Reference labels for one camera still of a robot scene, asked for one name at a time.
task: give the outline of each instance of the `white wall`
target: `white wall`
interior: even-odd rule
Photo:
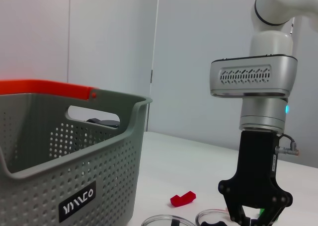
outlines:
[[[69,0],[0,0],[0,79],[67,80]]]
[[[239,148],[241,99],[212,97],[209,71],[216,59],[249,55],[254,2],[159,0],[149,131]],[[286,124],[286,133],[297,140],[302,152],[299,158],[284,159],[318,167],[314,161],[318,157],[314,134],[318,92],[311,91],[318,88],[314,79],[318,35],[303,22],[297,57],[299,70],[307,71],[298,73]],[[290,31],[290,23],[284,30]],[[313,97],[303,101],[310,94]]]
[[[71,0],[69,81],[149,95],[157,0]]]

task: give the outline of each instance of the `white table surface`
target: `white table surface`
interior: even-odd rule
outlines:
[[[127,226],[140,226],[148,217],[177,215],[195,223],[206,209],[225,209],[218,192],[221,180],[231,178],[237,167],[238,151],[193,142],[167,135],[144,134],[134,215]],[[294,197],[275,226],[318,225],[318,169],[278,161],[278,185]],[[193,191],[197,199],[173,208],[170,198]],[[245,208],[248,217],[258,210]]]

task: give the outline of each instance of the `green object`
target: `green object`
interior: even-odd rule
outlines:
[[[264,210],[265,210],[265,209],[260,209],[260,210],[259,210],[259,216],[262,215],[262,213],[264,212]]]

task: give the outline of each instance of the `basket handle hole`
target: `basket handle hole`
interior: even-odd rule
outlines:
[[[120,125],[118,115],[89,108],[70,106],[68,115],[74,120],[88,121],[117,129]]]

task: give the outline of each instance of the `basket logo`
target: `basket logo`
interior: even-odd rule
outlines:
[[[72,216],[96,197],[96,181],[59,204],[60,223]]]

